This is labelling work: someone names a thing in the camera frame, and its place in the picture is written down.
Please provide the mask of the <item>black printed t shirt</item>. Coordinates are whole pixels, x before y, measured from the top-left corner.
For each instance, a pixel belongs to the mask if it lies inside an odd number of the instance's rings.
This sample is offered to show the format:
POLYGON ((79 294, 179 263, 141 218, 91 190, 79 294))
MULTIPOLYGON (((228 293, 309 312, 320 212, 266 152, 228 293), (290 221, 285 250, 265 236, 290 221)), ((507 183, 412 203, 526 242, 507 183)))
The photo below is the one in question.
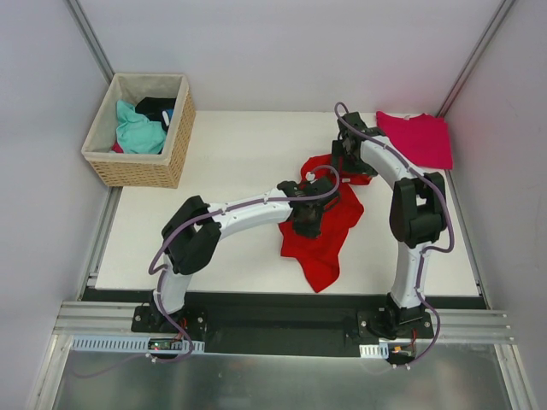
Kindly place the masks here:
POLYGON ((175 98, 145 97, 135 106, 135 112, 150 121, 159 122, 162 129, 167 131, 173 118, 175 103, 175 98))

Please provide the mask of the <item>wicker laundry basket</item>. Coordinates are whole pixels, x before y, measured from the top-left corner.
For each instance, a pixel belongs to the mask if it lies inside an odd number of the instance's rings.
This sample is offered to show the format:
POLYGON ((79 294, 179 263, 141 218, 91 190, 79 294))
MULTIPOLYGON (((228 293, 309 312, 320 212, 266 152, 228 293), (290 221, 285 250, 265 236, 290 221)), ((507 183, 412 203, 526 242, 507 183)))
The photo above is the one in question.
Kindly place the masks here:
POLYGON ((183 74, 116 74, 81 153, 111 187, 176 188, 196 117, 183 74))

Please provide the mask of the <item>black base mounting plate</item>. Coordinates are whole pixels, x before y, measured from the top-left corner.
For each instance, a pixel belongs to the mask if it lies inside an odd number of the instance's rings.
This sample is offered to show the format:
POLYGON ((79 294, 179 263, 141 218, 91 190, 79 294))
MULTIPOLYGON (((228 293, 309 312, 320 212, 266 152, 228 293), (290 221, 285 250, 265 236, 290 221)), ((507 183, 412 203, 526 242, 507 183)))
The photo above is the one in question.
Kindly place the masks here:
POLYGON ((181 326, 208 353, 357 357, 376 344, 374 331, 394 341, 429 341, 432 320, 394 326, 385 296, 206 293, 190 291, 165 318, 152 303, 135 308, 131 330, 176 334, 181 326))

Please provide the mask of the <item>teal t shirt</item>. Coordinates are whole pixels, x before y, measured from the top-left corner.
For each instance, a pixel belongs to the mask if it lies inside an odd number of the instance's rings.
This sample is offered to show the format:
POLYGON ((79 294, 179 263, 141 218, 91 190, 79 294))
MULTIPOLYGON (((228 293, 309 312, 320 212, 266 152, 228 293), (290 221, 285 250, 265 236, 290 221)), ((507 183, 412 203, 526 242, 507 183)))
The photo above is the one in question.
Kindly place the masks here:
POLYGON ((113 151, 123 154, 158 155, 161 154, 167 138, 167 132, 159 122, 150 121, 144 115, 135 112, 129 102, 116 102, 118 126, 115 130, 113 151))

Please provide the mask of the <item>left aluminium corner post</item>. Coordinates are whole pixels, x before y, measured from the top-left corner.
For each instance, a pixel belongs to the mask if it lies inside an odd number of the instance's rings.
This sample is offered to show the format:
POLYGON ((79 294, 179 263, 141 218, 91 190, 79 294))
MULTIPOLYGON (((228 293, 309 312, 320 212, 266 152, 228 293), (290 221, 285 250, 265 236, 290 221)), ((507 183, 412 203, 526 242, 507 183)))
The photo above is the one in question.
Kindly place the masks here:
POLYGON ((112 68, 101 42, 95 33, 95 30, 93 29, 84 8, 81 5, 81 2, 79 0, 65 0, 64 3, 76 26, 78 27, 79 32, 91 52, 91 55, 95 60, 101 74, 105 80, 110 83, 115 75, 115 70, 112 68))

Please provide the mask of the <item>magenta t shirt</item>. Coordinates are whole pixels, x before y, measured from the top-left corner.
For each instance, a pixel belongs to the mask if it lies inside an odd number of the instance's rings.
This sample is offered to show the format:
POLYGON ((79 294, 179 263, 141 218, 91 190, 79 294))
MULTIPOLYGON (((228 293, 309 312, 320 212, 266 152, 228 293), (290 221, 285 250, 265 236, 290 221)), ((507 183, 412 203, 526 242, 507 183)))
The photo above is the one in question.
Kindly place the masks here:
POLYGON ((376 123, 394 147, 416 166, 453 168, 449 127, 443 118, 420 114, 404 119, 377 111, 376 123))

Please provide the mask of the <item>right aluminium corner post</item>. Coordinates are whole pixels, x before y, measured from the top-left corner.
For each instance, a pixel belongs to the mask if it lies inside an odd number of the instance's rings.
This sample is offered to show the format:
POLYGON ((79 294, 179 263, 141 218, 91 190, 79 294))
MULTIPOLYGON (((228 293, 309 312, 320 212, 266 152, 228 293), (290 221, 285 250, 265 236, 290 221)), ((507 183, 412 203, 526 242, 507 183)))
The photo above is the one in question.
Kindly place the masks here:
POLYGON ((496 6, 491 18, 488 20, 485 29, 480 34, 475 46, 469 53, 468 58, 464 62, 461 70, 456 76, 456 79, 450 87, 446 97, 442 101, 439 109, 436 112, 437 117, 446 117, 450 109, 454 105, 456 99, 461 94, 466 83, 471 78, 474 70, 479 65, 482 57, 488 50, 497 33, 503 26, 503 23, 508 19, 517 0, 502 0, 496 6))

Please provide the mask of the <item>red t shirt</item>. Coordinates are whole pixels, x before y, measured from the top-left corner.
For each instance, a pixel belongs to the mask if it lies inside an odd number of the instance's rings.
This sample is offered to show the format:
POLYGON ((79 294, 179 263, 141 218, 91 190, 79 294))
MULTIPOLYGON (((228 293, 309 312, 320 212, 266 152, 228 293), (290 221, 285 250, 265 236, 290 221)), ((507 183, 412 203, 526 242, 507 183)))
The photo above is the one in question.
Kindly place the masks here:
POLYGON ((352 187, 369 185, 371 180, 367 175, 342 174, 338 188, 340 199, 323 216, 321 234, 317 238, 296 234, 290 221, 279 224, 283 237, 280 255, 296 259, 315 293, 323 291, 339 277, 338 254, 350 229, 357 225, 364 213, 364 207, 352 187))

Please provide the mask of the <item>aluminium frame rail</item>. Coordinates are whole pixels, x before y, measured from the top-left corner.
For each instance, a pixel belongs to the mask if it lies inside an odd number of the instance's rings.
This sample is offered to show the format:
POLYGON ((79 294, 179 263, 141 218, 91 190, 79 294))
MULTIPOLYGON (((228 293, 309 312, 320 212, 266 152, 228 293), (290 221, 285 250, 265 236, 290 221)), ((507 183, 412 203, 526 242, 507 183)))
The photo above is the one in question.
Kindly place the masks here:
MULTIPOLYGON (((133 323, 144 318, 135 311, 146 303, 64 302, 54 325, 58 334, 128 335, 133 323)), ((438 308, 426 311, 424 327, 441 343, 514 344, 516 336, 504 311, 438 308)))

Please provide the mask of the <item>aluminium corner post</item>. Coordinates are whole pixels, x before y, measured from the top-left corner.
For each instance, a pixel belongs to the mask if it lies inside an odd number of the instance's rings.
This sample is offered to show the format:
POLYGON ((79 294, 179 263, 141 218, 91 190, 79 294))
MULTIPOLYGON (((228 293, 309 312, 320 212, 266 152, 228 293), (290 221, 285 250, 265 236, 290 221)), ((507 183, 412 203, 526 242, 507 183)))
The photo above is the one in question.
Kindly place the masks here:
POLYGON ((95 33, 95 30, 93 29, 84 8, 81 5, 81 2, 79 0, 65 0, 64 3, 76 26, 78 27, 79 32, 91 52, 91 55, 95 60, 101 74, 105 80, 110 83, 115 75, 115 70, 112 68, 101 42, 95 33))
POLYGON ((480 34, 475 46, 469 53, 468 58, 464 62, 461 70, 456 76, 456 79, 450 87, 446 97, 442 101, 439 109, 436 112, 437 117, 446 117, 450 109, 454 105, 456 99, 461 94, 466 83, 471 78, 474 70, 479 65, 482 57, 488 50, 497 33, 503 26, 503 23, 508 19, 517 0, 502 0, 496 6, 491 18, 488 20, 485 29, 480 34))

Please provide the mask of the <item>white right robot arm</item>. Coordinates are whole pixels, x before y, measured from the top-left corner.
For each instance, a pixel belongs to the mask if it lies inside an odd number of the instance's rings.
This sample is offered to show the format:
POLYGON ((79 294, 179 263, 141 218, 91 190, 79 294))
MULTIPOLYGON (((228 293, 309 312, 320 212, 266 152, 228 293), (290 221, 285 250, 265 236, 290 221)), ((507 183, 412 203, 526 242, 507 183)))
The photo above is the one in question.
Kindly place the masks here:
POLYGON ((424 282, 430 253, 449 253, 455 245, 444 177, 416 166, 359 113, 337 114, 337 122, 332 165, 351 176, 380 176, 392 190, 389 226, 398 244, 395 279, 384 309, 367 320, 367 330, 394 340, 426 317, 424 282))

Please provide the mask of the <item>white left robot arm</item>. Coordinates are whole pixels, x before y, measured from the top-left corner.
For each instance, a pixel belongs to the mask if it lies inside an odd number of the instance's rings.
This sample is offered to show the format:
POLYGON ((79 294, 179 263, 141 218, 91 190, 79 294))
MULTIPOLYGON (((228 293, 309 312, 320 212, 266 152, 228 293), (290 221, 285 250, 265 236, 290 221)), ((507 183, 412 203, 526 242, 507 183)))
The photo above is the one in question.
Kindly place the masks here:
POLYGON ((212 260, 220 241, 258 226, 291 222, 297 234, 317 238, 325 212, 338 201, 339 182, 321 177, 283 181, 244 200, 208 203, 192 196, 162 229, 162 245, 148 268, 159 276, 150 320, 160 331, 174 331, 193 274, 212 260))

